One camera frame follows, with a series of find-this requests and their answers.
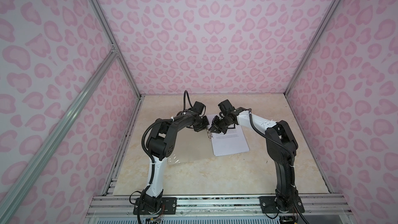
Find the white text sheet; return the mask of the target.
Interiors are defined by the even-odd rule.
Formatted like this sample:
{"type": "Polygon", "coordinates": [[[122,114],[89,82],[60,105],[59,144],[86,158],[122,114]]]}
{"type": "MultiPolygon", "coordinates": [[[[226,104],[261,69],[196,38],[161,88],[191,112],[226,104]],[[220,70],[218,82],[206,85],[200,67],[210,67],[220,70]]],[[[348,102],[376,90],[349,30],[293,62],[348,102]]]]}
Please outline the white text sheet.
{"type": "Polygon", "coordinates": [[[228,127],[226,134],[210,133],[210,126],[216,114],[207,115],[208,136],[212,144],[213,153],[216,157],[235,155],[238,153],[249,152],[249,146],[244,136],[244,132],[240,125],[231,125],[228,127]]]}

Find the beige cardboard folder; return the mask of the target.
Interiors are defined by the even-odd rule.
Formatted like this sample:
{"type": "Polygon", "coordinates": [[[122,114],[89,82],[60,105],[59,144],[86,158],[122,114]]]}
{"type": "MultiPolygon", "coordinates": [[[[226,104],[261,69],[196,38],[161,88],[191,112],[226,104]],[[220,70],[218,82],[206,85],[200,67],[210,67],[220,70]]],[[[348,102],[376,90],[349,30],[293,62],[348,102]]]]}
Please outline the beige cardboard folder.
{"type": "Polygon", "coordinates": [[[184,128],[177,134],[175,148],[167,158],[169,166],[215,157],[208,129],[195,132],[184,128]]]}

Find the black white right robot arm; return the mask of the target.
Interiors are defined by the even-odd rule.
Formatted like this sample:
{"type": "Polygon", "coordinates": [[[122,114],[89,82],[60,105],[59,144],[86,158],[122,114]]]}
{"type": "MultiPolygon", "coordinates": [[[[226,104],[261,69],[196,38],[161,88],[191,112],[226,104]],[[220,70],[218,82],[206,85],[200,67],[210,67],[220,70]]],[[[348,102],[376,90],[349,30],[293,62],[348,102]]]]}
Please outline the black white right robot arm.
{"type": "Polygon", "coordinates": [[[251,109],[237,108],[216,116],[210,132],[226,134],[231,125],[241,125],[255,131],[266,141],[266,150],[276,167],[275,203],[281,213],[297,206],[299,194],[295,184],[295,156],[298,143],[286,121],[275,122],[252,113],[251,109]]]}

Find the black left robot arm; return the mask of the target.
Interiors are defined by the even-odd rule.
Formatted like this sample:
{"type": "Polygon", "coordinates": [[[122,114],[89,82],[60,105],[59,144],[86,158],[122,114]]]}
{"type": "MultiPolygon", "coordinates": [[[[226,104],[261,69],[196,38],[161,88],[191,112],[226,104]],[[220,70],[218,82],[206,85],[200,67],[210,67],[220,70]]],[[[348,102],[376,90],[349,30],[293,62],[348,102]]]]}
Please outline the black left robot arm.
{"type": "Polygon", "coordinates": [[[163,196],[163,175],[168,157],[173,153],[177,134],[184,128],[192,127],[195,132],[206,130],[208,118],[193,111],[180,112],[170,119],[157,119],[144,132],[142,149],[149,157],[149,172],[137,207],[149,213],[160,211],[163,196]]]}

